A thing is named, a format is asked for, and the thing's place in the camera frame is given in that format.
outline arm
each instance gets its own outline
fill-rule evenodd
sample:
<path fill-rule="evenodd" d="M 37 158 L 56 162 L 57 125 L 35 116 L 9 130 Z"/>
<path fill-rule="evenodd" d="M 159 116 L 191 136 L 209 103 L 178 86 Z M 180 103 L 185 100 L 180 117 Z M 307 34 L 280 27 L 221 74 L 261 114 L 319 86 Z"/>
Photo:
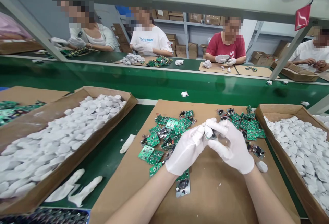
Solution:
<path fill-rule="evenodd" d="M 149 223 L 177 176 L 163 166 L 132 198 L 121 206 L 105 224 Z"/>
<path fill-rule="evenodd" d="M 244 179 L 260 224 L 294 223 L 257 167 L 245 174 Z"/>

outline pink shirt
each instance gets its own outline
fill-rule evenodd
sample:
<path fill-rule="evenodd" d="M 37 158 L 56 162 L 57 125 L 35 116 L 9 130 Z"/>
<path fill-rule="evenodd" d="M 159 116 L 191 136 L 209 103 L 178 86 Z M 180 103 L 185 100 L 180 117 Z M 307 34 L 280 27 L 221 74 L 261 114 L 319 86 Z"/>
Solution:
<path fill-rule="evenodd" d="M 30 34 L 14 19 L 0 12 L 0 35 L 4 34 L 17 34 L 25 38 L 32 38 L 32 36 L 30 36 Z"/>

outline white t-shirt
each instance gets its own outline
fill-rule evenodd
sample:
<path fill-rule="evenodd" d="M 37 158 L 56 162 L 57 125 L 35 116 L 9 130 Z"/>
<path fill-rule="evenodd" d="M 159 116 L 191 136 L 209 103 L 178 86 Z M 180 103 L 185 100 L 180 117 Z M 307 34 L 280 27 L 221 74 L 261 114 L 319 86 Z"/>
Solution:
<path fill-rule="evenodd" d="M 289 61 L 300 61 L 308 58 L 313 58 L 315 61 L 324 60 L 326 63 L 329 63 L 329 48 L 315 48 L 313 40 L 309 40 L 299 44 Z M 313 65 L 300 64 L 298 66 L 312 72 L 317 70 Z"/>
<path fill-rule="evenodd" d="M 131 38 L 130 44 L 147 44 L 158 50 L 166 50 L 172 52 L 166 34 L 157 26 L 154 26 L 152 30 L 144 30 L 143 27 L 136 27 L 133 32 L 133 37 Z M 148 53 L 148 55 L 157 56 L 157 54 L 154 53 Z"/>

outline metal pole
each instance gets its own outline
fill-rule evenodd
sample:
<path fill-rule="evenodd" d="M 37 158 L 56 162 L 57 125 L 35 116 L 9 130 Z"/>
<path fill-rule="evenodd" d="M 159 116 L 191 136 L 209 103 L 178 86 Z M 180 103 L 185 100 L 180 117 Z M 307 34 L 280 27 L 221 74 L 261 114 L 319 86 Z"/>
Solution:
<path fill-rule="evenodd" d="M 67 61 L 67 59 L 57 50 L 53 44 L 49 41 L 49 38 L 40 31 L 38 22 L 36 20 L 29 20 L 23 12 L 28 11 L 22 5 L 18 8 L 14 4 L 15 0 L 0 0 L 0 3 L 8 9 L 15 20 L 21 24 L 29 33 L 37 40 L 49 53 L 51 53 L 58 61 Z"/>
<path fill-rule="evenodd" d="M 312 24 L 309 24 L 307 27 L 302 28 L 298 30 L 296 36 L 290 43 L 290 45 L 283 51 L 281 58 L 279 59 L 280 61 L 278 62 L 277 66 L 273 70 L 271 76 L 269 77 L 270 80 L 275 80 L 277 76 L 280 74 L 281 70 L 285 67 L 286 63 L 292 56 L 292 54 L 295 52 L 301 41 L 304 39 L 306 34 L 309 32 L 311 29 Z"/>
<path fill-rule="evenodd" d="M 186 12 L 183 13 L 184 18 L 184 33 L 185 33 L 185 45 L 186 45 L 186 58 L 190 58 L 190 54 L 188 53 L 188 43 L 189 43 L 189 31 L 187 28 L 187 17 Z"/>
<path fill-rule="evenodd" d="M 312 115 L 323 114 L 325 111 L 329 110 L 329 95 L 324 97 L 322 100 L 315 103 L 308 109 L 308 112 Z"/>

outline cardboard sheet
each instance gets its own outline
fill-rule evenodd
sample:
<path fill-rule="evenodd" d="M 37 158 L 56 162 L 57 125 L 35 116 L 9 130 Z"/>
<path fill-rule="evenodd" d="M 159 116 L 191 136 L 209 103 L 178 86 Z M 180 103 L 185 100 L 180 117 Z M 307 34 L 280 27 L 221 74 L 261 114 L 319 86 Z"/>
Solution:
<path fill-rule="evenodd" d="M 199 71 L 238 75 L 238 72 L 236 71 L 236 69 L 234 68 L 234 66 L 228 66 L 226 64 L 211 63 L 212 64 L 212 67 L 210 67 L 209 69 L 207 69 L 206 67 L 204 67 L 202 65 L 203 62 L 204 61 L 202 61 L 200 63 Z M 231 73 L 228 73 L 227 72 L 227 68 L 229 68 L 229 67 L 231 68 Z"/>
<path fill-rule="evenodd" d="M 246 107 L 240 106 L 159 100 L 92 208 L 90 223 L 104 224 L 115 210 L 149 180 L 151 165 L 138 158 L 138 154 L 142 149 L 139 141 L 143 134 L 149 134 L 148 130 L 155 126 L 154 118 L 156 113 L 178 118 L 180 111 L 193 110 L 197 119 L 196 125 L 198 125 L 211 117 L 216 117 L 219 120 L 215 110 L 229 107 L 235 108 L 237 113 L 246 112 Z M 257 139 L 255 144 L 266 151 L 263 161 L 268 166 L 268 172 L 262 174 L 263 177 L 295 223 L 300 223 L 295 205 L 265 140 Z M 256 156 L 253 155 L 253 157 L 255 161 L 259 160 Z M 173 185 L 150 223 L 258 223 L 242 174 L 223 162 L 214 150 L 209 147 L 204 149 L 196 162 L 190 167 L 190 177 L 191 193 L 176 198 L 176 186 Z"/>
<path fill-rule="evenodd" d="M 137 64 L 131 64 L 131 65 L 138 65 L 138 66 L 146 66 L 146 64 L 150 61 L 150 60 L 155 60 L 157 59 L 157 57 L 155 56 L 145 56 L 144 57 L 145 59 L 145 63 L 144 64 L 141 64 L 141 63 L 137 63 Z M 117 64 L 124 64 L 124 63 L 120 63 L 120 60 L 114 62 L 114 63 L 117 63 Z"/>
<path fill-rule="evenodd" d="M 257 68 L 257 72 L 253 72 L 253 70 L 246 69 L 246 66 L 242 66 L 242 65 L 235 65 L 235 68 L 237 70 L 237 72 L 239 73 L 239 75 L 249 75 L 249 76 L 262 76 L 262 77 L 270 77 L 272 74 L 272 71 L 269 68 L 266 67 L 260 67 L 260 66 L 256 66 L 255 68 Z"/>
<path fill-rule="evenodd" d="M 329 217 L 310 193 L 291 159 L 281 147 L 280 143 L 275 139 L 271 130 L 267 127 L 264 115 L 271 122 L 291 118 L 295 115 L 300 120 L 309 122 L 313 126 L 319 127 L 323 131 L 327 132 L 327 141 L 329 141 L 329 129 L 325 127 L 322 122 L 314 118 L 302 105 L 260 104 L 255 113 L 309 219 L 312 223 L 328 224 Z"/>

